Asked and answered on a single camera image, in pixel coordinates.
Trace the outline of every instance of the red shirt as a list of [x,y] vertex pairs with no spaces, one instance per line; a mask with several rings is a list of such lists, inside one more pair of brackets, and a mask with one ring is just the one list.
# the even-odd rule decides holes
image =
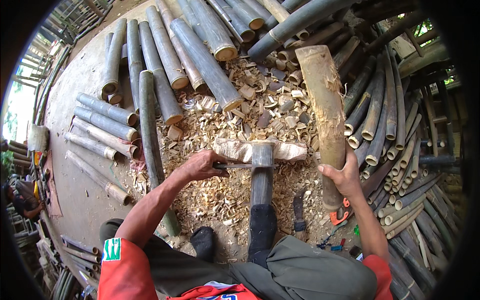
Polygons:
[[[375,300],[392,299],[390,282],[392,276],[388,264],[376,255],[369,255],[363,264],[372,269],[377,276],[377,292]],[[215,281],[204,286],[192,288],[180,297],[167,297],[170,300],[214,299],[227,300],[261,300],[250,292],[243,284],[226,285]],[[132,242],[113,238],[105,241],[102,257],[102,272],[98,287],[98,299],[158,299],[148,258],[137,245]]]

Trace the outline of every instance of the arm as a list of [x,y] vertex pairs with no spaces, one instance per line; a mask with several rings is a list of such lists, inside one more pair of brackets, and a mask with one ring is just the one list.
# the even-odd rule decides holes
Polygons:
[[42,209],[45,207],[45,204],[43,202],[41,202],[36,209],[34,210],[31,210],[31,211],[27,211],[26,209],[24,209],[24,216],[26,218],[29,218],[29,219],[33,219],[36,215],[38,215],[38,213],[40,213],[42,211]]
[[333,180],[338,191],[350,202],[359,225],[363,256],[367,257],[370,254],[375,254],[388,263],[390,255],[388,253],[387,239],[384,230],[363,196],[357,156],[349,145],[345,148],[347,155],[343,169],[337,170],[325,164],[321,164],[318,169],[324,176]]
[[143,248],[177,194],[187,183],[213,176],[230,176],[225,170],[212,168],[214,162],[226,163],[226,160],[212,150],[200,151],[191,156],[132,208],[115,237],[124,238]]

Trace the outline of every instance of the foot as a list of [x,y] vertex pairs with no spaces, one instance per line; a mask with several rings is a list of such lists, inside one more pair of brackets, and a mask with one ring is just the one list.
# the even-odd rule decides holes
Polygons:
[[202,226],[190,236],[190,243],[197,252],[197,257],[203,261],[213,263],[215,252],[214,233],[211,227]]
[[248,261],[264,265],[276,233],[275,210],[269,204],[254,205],[250,211]]

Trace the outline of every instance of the leg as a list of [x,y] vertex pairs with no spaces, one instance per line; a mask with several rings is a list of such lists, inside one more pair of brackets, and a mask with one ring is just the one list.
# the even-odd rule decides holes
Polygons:
[[[115,236],[122,219],[111,219],[100,227],[102,243]],[[144,247],[150,263],[155,289],[159,292],[178,297],[189,289],[202,286],[209,281],[233,284],[233,278],[227,270],[199,258],[172,249],[161,238],[152,235]]]

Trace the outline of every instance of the red sleeve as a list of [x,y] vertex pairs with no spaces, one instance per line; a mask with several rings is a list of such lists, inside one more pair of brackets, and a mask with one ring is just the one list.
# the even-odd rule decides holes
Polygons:
[[158,299],[148,258],[129,240],[105,241],[98,299]]
[[369,267],[377,276],[377,292],[375,300],[392,299],[390,292],[390,283],[392,275],[388,264],[377,255],[369,255],[363,259],[363,264]]

